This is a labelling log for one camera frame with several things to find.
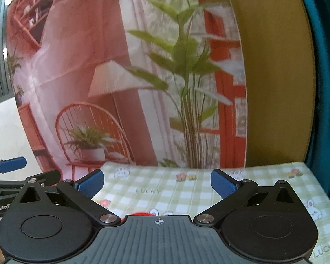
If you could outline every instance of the chair backrest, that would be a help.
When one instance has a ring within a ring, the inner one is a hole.
[[[117,120],[104,108],[86,102],[72,103],[66,106],[56,118],[56,133],[69,162],[82,160],[81,150],[79,148],[73,150],[71,146],[66,144],[73,141],[71,129],[77,129],[79,126],[87,126],[95,128],[99,132],[108,133],[117,142],[111,143],[107,151],[121,154],[124,156],[123,162],[125,163],[132,162],[129,143]]]

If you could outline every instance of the white floor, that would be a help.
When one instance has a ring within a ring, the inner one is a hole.
[[[0,160],[20,156],[27,159],[26,168],[0,174],[0,180],[25,180],[41,173],[18,115],[15,99],[12,98],[0,103]]]

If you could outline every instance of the curtain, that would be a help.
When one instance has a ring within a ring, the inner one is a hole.
[[[330,198],[330,0],[304,0],[316,58],[316,108],[306,164]]]

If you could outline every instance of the green and white gingham cloth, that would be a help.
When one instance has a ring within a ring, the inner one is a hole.
[[[123,218],[139,211],[155,215],[188,214],[195,217],[221,201],[210,185],[208,169],[141,167],[106,163],[103,189],[93,198]],[[307,207],[319,230],[310,261],[330,264],[330,200],[304,163],[244,169],[225,169],[237,180],[251,179],[259,185],[287,180]]]

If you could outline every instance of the bolt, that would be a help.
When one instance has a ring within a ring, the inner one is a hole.
[[[117,220],[117,216],[114,214],[104,214],[100,217],[100,220],[104,223],[113,223]]]
[[[210,214],[201,214],[199,216],[197,216],[197,220],[200,223],[211,223],[214,220],[214,217]]]

